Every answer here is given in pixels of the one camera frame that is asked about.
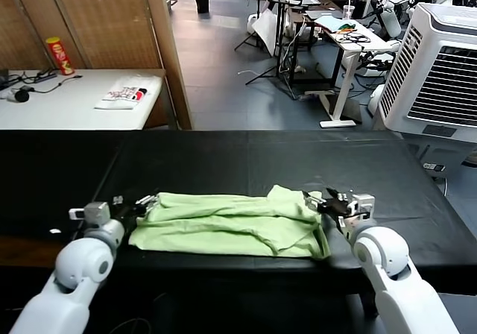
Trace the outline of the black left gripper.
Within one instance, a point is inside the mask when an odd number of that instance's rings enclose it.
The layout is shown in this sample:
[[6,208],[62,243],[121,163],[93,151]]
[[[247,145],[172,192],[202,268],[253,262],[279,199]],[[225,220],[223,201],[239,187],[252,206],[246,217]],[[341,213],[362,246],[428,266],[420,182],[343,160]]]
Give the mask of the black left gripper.
[[122,204],[123,197],[121,195],[113,197],[113,204],[110,212],[111,218],[120,222],[128,222],[143,218],[145,212],[149,211],[159,200],[159,195],[146,195],[135,202],[135,204]]

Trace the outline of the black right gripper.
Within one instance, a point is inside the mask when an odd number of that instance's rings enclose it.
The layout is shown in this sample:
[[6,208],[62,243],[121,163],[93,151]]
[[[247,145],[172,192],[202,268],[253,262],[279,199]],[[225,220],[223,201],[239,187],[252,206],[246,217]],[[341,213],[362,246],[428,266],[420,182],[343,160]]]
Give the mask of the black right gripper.
[[329,215],[334,220],[338,218],[349,218],[351,210],[348,207],[349,199],[346,192],[339,192],[336,189],[326,187],[329,198],[322,199],[316,197],[309,192],[302,191],[303,200],[307,208],[310,210],[318,210],[320,213]]

